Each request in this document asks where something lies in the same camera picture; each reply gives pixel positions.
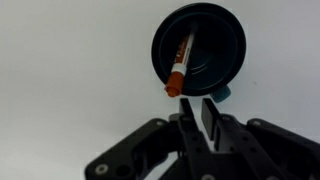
orange marker cap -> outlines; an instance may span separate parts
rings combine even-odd
[[[171,73],[165,90],[170,97],[176,97],[181,94],[184,76],[180,72]]]

marker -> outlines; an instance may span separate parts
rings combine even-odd
[[[195,33],[198,29],[198,25],[195,22],[191,23],[190,26],[190,34],[183,39],[179,46],[179,50],[171,70],[171,75],[169,76],[165,87],[165,90],[170,97],[179,96],[183,88],[183,81],[187,72],[191,48],[194,42]]]

white background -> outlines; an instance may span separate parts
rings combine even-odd
[[[0,179],[83,180],[99,154],[178,112],[151,44],[161,21],[192,2],[1,0]],[[320,142],[320,1],[208,2],[234,13],[247,36],[245,64],[218,109]],[[201,97],[190,101],[203,129]]]

